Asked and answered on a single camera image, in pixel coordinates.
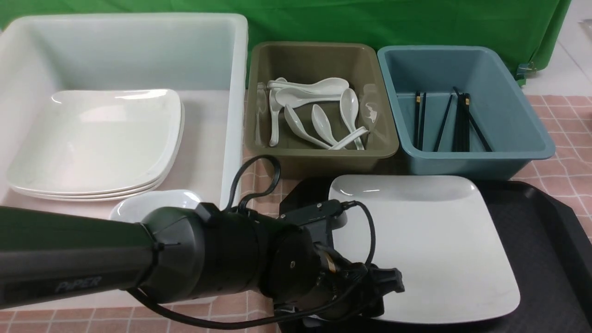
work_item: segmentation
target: black chopstick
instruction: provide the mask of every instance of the black chopstick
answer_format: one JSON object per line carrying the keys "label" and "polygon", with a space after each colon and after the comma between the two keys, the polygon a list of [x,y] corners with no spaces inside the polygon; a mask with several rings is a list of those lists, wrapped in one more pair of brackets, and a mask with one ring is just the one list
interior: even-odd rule
{"label": "black chopstick", "polygon": [[427,93],[424,92],[423,93],[423,105],[422,105],[422,118],[420,120],[420,124],[419,124],[419,150],[423,150],[423,129],[424,126],[426,124],[426,103],[427,103],[427,98],[426,98]]}
{"label": "black chopstick", "polygon": [[[471,100],[471,95],[466,92],[464,94],[464,103],[465,103],[465,107],[466,107],[466,112],[467,113],[470,113],[471,112],[471,109],[470,109],[470,106],[469,106],[470,103],[471,103],[470,100]],[[470,127],[471,127],[471,125],[469,124],[469,118],[466,117],[466,116],[464,117],[463,125],[464,125],[464,131],[465,131],[465,133],[463,135],[464,141],[465,141],[465,147],[464,147],[465,148],[465,152],[470,152],[471,151],[471,137],[470,137],[470,134],[471,134],[471,128]]]}
{"label": "black chopstick", "polygon": [[483,136],[483,133],[481,133],[479,126],[477,126],[477,123],[475,122],[475,119],[473,119],[473,116],[471,115],[471,113],[465,108],[465,104],[461,103],[461,95],[458,92],[458,89],[456,87],[452,87],[452,89],[454,89],[454,92],[456,93],[456,96],[459,99],[458,104],[462,105],[462,109],[466,112],[466,115],[469,117],[469,120],[471,121],[471,124],[473,125],[473,128],[475,129],[475,132],[477,133],[477,136],[479,137],[479,140],[481,140],[481,144],[485,148],[485,151],[491,152],[492,151],[491,146],[485,140],[485,136]]}
{"label": "black chopstick", "polygon": [[442,125],[440,125],[440,130],[438,131],[438,138],[436,139],[436,146],[434,147],[434,151],[437,152],[440,148],[440,141],[442,140],[442,134],[444,134],[444,126],[446,125],[446,119],[448,119],[448,112],[450,111],[450,104],[452,103],[452,95],[448,98],[448,105],[446,106],[446,112],[444,112],[444,119],[442,120]]}
{"label": "black chopstick", "polygon": [[420,104],[421,100],[422,100],[421,93],[419,93],[419,91],[417,91],[415,93],[415,127],[414,127],[414,132],[413,132],[413,146],[415,148],[418,147],[417,139],[419,137],[419,104]]}
{"label": "black chopstick", "polygon": [[459,152],[461,151],[461,109],[460,109],[461,99],[457,97],[456,99],[456,117],[454,118],[454,135],[452,136],[452,151]]}

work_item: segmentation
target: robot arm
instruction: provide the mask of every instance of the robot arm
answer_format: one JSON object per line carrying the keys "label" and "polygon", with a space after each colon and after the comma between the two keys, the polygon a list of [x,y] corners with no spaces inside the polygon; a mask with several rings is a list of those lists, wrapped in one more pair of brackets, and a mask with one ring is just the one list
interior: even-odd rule
{"label": "robot arm", "polygon": [[[163,207],[141,223],[0,207],[0,309],[121,289],[168,318],[218,329],[312,314],[377,316],[384,294],[404,290],[401,273],[371,265],[373,250],[367,262],[351,263],[313,242],[306,227],[355,205],[367,212],[355,201],[330,200],[322,210],[301,209],[296,224],[211,203],[195,210]],[[246,290],[298,311],[215,323],[157,305]]]}

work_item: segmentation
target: white ceramic spoon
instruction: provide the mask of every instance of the white ceramic spoon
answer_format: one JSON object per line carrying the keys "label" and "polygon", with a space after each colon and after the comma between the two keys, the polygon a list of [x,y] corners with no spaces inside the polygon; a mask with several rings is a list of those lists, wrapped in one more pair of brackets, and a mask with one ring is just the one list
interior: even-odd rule
{"label": "white ceramic spoon", "polygon": [[[278,78],[275,82],[286,82],[284,78]],[[282,105],[278,103],[275,96],[280,89],[271,89],[269,91],[269,112],[271,113],[271,139],[269,140],[269,146],[275,147],[279,142],[279,126],[278,118],[279,112],[282,110]]]}
{"label": "white ceramic spoon", "polygon": [[353,131],[352,133],[350,133],[348,136],[344,137],[340,142],[338,142],[336,145],[333,145],[331,148],[329,148],[330,151],[336,151],[338,149],[343,149],[345,148],[345,146],[349,145],[350,143],[352,143],[352,141],[354,140],[358,140],[362,135],[368,133],[368,129],[366,127],[360,127],[358,129],[356,129],[355,131]]}
{"label": "white ceramic spoon", "polygon": [[298,84],[277,79],[275,81],[269,81],[267,87],[269,89],[291,87],[317,95],[341,95],[345,89],[349,88],[349,83],[342,78],[327,78],[314,84]]}
{"label": "white ceramic spoon", "polygon": [[296,114],[296,112],[294,111],[294,109],[290,105],[286,105],[284,115],[286,116],[286,122],[288,123],[288,126],[290,127],[292,132],[294,132],[294,134],[296,134],[298,137],[300,137],[301,139],[304,139],[308,142],[312,142],[321,148],[325,148],[325,149],[331,148],[331,146],[329,146],[328,144],[326,144],[326,143],[322,142],[321,140],[318,140],[318,139],[308,135],[308,133],[306,133],[306,130],[304,129],[304,126],[302,125],[300,118],[298,118],[298,115]]}
{"label": "white ceramic spoon", "polygon": [[311,94],[296,88],[284,88],[275,96],[275,99],[283,106],[290,105],[292,108],[301,107],[305,104],[316,102],[336,102],[341,99],[339,94]]}
{"label": "white ceramic spoon", "polygon": [[[356,118],[358,118],[359,108],[360,105],[358,104],[356,92],[350,88],[346,89],[339,101],[339,111],[341,112],[341,119],[350,133],[353,133],[356,128]],[[364,150],[364,145],[360,138],[355,139],[353,142],[356,144],[357,150]]]}
{"label": "white ceramic spoon", "polygon": [[336,145],[337,140],[333,137],[333,131],[331,131],[331,124],[329,118],[323,109],[318,104],[313,105],[313,126],[314,130],[317,131],[318,136],[325,140],[330,145]]}

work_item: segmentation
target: stack of plates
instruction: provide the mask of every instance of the stack of plates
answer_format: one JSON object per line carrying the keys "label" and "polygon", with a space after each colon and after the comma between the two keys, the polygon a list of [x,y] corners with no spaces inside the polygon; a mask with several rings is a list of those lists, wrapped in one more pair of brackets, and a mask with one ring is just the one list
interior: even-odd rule
{"label": "stack of plates", "polygon": [[12,161],[8,184],[61,201],[152,191],[172,168],[184,122],[181,99],[168,89],[58,92]]}

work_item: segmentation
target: black tray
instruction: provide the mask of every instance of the black tray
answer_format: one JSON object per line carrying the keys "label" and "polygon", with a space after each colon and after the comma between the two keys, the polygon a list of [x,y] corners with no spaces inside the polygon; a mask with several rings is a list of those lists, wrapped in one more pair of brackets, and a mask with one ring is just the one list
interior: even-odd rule
{"label": "black tray", "polygon": [[[325,201],[331,178],[302,181],[280,204],[280,214]],[[520,289],[509,315],[453,325],[394,324],[355,318],[341,324],[305,319],[282,332],[592,332],[592,245],[568,206],[523,182],[476,182]]]}

